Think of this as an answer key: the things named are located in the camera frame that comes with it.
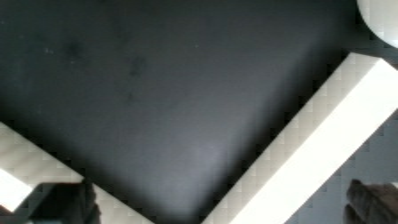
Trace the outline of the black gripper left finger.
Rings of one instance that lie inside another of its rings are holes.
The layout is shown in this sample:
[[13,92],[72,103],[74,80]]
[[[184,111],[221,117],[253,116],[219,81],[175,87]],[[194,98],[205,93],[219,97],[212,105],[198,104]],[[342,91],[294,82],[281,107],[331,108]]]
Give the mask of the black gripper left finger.
[[42,183],[17,214],[33,224],[102,224],[93,184]]

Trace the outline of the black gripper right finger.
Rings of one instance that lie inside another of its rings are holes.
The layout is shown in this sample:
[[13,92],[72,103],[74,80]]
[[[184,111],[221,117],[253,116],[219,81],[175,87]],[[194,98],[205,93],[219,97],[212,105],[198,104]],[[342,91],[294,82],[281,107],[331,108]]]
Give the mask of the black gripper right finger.
[[344,224],[398,224],[398,187],[365,184],[358,179],[347,190]]

